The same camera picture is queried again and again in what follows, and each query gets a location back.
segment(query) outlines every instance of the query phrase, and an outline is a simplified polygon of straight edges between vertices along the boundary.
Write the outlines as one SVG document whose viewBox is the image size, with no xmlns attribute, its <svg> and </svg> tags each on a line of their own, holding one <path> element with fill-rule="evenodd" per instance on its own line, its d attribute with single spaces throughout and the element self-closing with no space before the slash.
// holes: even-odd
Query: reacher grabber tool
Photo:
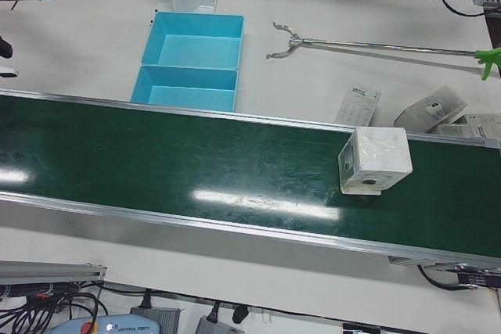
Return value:
<svg viewBox="0 0 501 334">
<path fill-rule="evenodd" d="M 378 43 L 362 43 L 362 42 L 340 42 L 340 41 L 324 41 L 322 39 L 301 38 L 294 33 L 287 25 L 280 25 L 273 23 L 275 29 L 279 31 L 286 31 L 290 34 L 289 49 L 284 52 L 275 52 L 266 55 L 266 59 L 282 59 L 288 57 L 294 50 L 302 45 L 329 47 L 340 46 L 349 48 L 371 48 L 377 50 L 392 50 L 402 52 L 423 52 L 426 54 L 439 54 L 439 55 L 454 55 L 454 56 L 469 56 L 478 59 L 478 64 L 485 64 L 484 74 L 482 80 L 487 80 L 491 72 L 492 65 L 501 66 L 501 48 L 494 48 L 489 51 L 463 51 L 463 50 L 445 50 L 442 48 L 426 48 L 426 47 L 412 47 L 412 46 L 395 46 L 383 45 Z"/>
</svg>

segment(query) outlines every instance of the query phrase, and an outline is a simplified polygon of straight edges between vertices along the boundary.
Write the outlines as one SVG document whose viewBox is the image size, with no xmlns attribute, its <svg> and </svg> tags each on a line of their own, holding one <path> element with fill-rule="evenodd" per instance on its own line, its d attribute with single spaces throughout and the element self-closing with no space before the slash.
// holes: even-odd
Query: blue plastic bin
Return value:
<svg viewBox="0 0 501 334">
<path fill-rule="evenodd" d="M 158 13 L 142 64 L 236 70 L 242 34 L 242 16 Z"/>
<path fill-rule="evenodd" d="M 132 101 L 231 112 L 237 78 L 235 70 L 143 66 Z"/>
<path fill-rule="evenodd" d="M 132 102 L 233 111 L 243 17 L 158 13 Z"/>
</svg>

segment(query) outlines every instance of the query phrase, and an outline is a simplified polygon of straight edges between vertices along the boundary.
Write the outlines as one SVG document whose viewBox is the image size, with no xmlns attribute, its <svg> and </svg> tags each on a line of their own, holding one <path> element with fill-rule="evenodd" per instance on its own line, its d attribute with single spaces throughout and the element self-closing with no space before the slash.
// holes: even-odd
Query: white table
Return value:
<svg viewBox="0 0 501 334">
<path fill-rule="evenodd" d="M 476 11 L 467 1 L 453 4 Z M 0 87 L 130 98 L 154 0 L 25 2 L 13 13 L 9 7 L 0 4 L 0 34 L 15 57 L 2 63 L 20 76 L 1 79 Z M 246 17 L 239 112 L 332 121 L 353 83 L 383 92 L 375 125 L 391 123 L 442 84 L 457 90 L 469 112 L 501 111 L 499 78 L 481 82 L 468 58 L 395 61 L 299 49 L 265 61 L 287 45 L 273 20 L 311 38 L 490 48 L 484 20 L 454 16 L 439 0 L 219 0 L 218 11 Z M 501 329 L 493 294 L 443 292 L 386 257 L 13 203 L 0 206 L 0 225 L 0 242 L 13 245 L 0 247 L 0 260 L 104 264 L 115 282 L 423 332 Z"/>
</svg>

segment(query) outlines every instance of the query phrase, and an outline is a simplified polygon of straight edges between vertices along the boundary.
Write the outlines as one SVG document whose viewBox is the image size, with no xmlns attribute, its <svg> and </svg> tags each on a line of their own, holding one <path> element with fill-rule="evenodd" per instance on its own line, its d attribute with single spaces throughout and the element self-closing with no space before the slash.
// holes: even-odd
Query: green conveyor belt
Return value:
<svg viewBox="0 0 501 334">
<path fill-rule="evenodd" d="M 410 176 L 344 196 L 348 137 L 0 95 L 0 191 L 501 257 L 499 150 L 411 141 Z"/>
</svg>

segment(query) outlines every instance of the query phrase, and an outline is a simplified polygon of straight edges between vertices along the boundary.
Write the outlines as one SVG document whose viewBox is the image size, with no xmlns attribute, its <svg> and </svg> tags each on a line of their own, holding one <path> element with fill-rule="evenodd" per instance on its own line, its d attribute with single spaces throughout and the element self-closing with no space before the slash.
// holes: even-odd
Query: black cable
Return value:
<svg viewBox="0 0 501 334">
<path fill-rule="evenodd" d="M 446 0 L 442 0 L 442 3 L 444 3 L 445 7 L 451 11 L 452 13 L 455 13 L 456 15 L 463 16 L 463 17 L 479 17 L 479 16 L 487 16 L 490 15 L 491 13 L 496 13 L 501 10 L 501 5 L 498 7 L 495 7 L 493 9 L 489 9 L 487 11 L 484 11 L 482 13 L 462 13 L 458 11 L 457 9 L 454 9 Z"/>
<path fill-rule="evenodd" d="M 444 289 L 445 291 L 461 291 L 465 289 L 471 289 L 470 287 L 466 286 L 447 286 L 447 285 L 442 285 L 441 283 L 438 283 L 437 281 L 434 281 L 431 279 L 425 272 L 424 269 L 421 265 L 417 265 L 417 269 L 420 271 L 421 275 L 429 281 L 430 284 L 433 286 L 437 287 L 438 289 Z"/>
<path fill-rule="evenodd" d="M 219 304 L 221 304 L 221 302 L 216 301 L 212 307 L 211 313 L 207 316 L 207 321 L 212 322 L 213 324 L 218 323 Z"/>
<path fill-rule="evenodd" d="M 76 307 L 76 308 L 80 308 L 80 309 L 82 309 L 84 311 L 87 311 L 87 313 L 89 313 L 91 316 L 94 314 L 94 312 L 92 312 L 90 308 L 88 308 L 88 307 L 86 307 L 85 305 L 82 305 L 82 304 L 78 304 L 78 303 L 63 303 L 61 305 L 64 306 L 64 307 L 65 306 L 70 307 L 70 311 L 71 311 L 71 308 Z"/>
<path fill-rule="evenodd" d="M 109 315 L 110 313 L 108 312 L 108 308 L 106 308 L 106 305 L 103 304 L 103 302 L 101 300 L 97 300 L 97 304 L 99 304 L 101 306 L 101 308 L 103 309 L 104 311 L 104 314 L 107 316 Z"/>
<path fill-rule="evenodd" d="M 141 291 L 141 290 L 139 290 L 139 291 L 127 291 L 127 290 L 123 290 L 123 289 L 112 289 L 111 287 L 106 287 L 104 285 L 104 283 L 96 283 L 96 282 L 90 282 L 87 285 L 83 285 L 81 287 L 81 289 L 84 289 L 84 288 L 87 288 L 87 287 L 93 287 L 93 286 L 94 287 L 99 287 L 100 289 L 104 289 L 106 291 L 110 291 L 111 293 L 122 293 L 124 295 L 139 295 L 139 296 L 141 296 L 141 295 L 144 295 L 147 292 L 146 289 L 143 290 L 143 291 Z"/>
<path fill-rule="evenodd" d="M 80 304 L 73 303 L 73 298 L 90 299 L 94 303 L 94 309 L 91 310 Z M 56 293 L 47 297 L 28 297 L 27 302 L 11 310 L 3 310 L 1 318 L 6 318 L 0 323 L 0 329 L 12 322 L 11 334 L 35 334 L 43 333 L 49 327 L 52 316 L 56 313 L 56 309 L 62 305 L 73 305 L 85 309 L 92 316 L 92 323 L 86 334 L 90 334 L 96 323 L 99 306 L 108 312 L 106 307 L 99 299 L 91 293 Z"/>
<path fill-rule="evenodd" d="M 138 308 L 151 309 L 151 289 L 147 289 Z"/>
</svg>

